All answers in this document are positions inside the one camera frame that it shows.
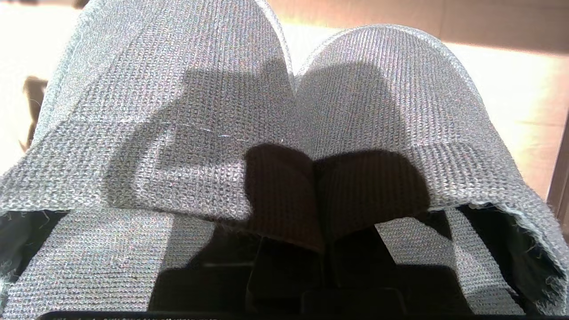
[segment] gray textured fabric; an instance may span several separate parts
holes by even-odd
[[[522,310],[456,208],[511,219],[502,244],[516,289],[529,309],[565,314],[559,226],[448,49],[418,30],[363,27],[325,42],[293,80],[260,3],[90,2],[32,148],[0,180],[0,211],[70,211],[4,318],[145,310],[158,272],[209,239],[201,220],[321,249],[313,199],[333,237],[380,223],[398,263],[454,269],[476,313]]]

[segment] wooden floor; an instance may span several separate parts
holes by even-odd
[[[49,80],[79,13],[74,1],[0,3],[0,173],[23,154],[33,104],[23,86],[30,76]],[[297,69],[320,41],[344,28],[395,23],[440,38],[474,79],[524,179],[545,199],[569,108],[569,0],[269,3]]]

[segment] knit fabric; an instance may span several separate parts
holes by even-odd
[[[291,70],[264,1],[91,1],[0,181],[2,212],[69,211],[3,318],[144,311],[206,221],[315,251],[377,224],[397,263],[454,270],[475,313],[566,313],[559,225],[440,41],[362,27]]]

